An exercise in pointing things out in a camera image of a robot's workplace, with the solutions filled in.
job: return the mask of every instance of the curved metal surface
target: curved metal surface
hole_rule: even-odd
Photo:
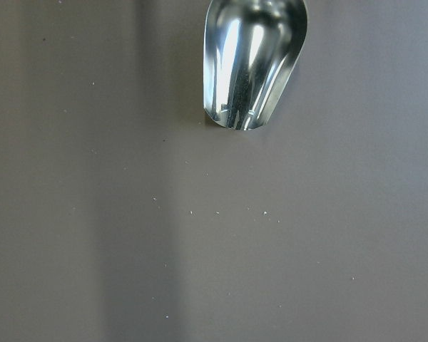
[[[303,0],[212,0],[205,24],[204,107],[219,125],[265,125],[300,55]]]

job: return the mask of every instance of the shiny metal object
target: shiny metal object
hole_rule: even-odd
[[[219,125],[265,125],[300,55],[303,0],[212,0],[206,16],[204,107]]]

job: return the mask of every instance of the scoop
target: scoop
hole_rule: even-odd
[[[303,0],[212,0],[205,24],[204,107],[219,125],[265,125],[300,55]]]

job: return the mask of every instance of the matte gray background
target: matte gray background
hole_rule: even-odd
[[[307,6],[239,133],[208,0],[0,0],[0,341],[428,342],[428,0]]]

